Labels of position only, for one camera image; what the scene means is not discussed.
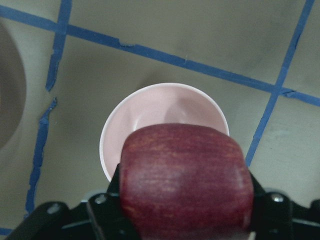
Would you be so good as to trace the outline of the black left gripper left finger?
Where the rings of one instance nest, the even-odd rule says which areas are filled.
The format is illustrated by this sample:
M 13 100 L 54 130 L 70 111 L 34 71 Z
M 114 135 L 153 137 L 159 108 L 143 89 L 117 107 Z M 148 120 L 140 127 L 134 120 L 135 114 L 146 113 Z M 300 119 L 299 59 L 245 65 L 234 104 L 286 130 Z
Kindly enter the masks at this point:
M 94 218 L 123 218 L 120 206 L 120 164 L 118 163 L 106 192 L 92 196 L 86 203 L 87 212 Z

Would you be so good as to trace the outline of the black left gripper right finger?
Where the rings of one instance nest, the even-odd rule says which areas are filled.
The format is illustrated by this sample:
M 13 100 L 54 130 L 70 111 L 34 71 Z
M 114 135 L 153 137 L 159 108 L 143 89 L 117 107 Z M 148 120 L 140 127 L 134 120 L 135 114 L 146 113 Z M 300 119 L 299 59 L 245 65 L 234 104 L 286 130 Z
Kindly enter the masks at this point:
M 250 173 L 253 185 L 252 220 L 291 220 L 292 202 L 280 190 L 265 190 L 254 175 Z

